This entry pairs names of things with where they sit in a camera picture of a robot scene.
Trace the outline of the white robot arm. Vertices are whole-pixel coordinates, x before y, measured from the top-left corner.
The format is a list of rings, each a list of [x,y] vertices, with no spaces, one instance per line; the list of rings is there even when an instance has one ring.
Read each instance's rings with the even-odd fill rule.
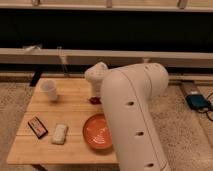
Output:
[[[168,86],[165,67],[140,63],[110,69],[99,62],[84,77],[101,101],[120,171],[171,171],[148,107]]]

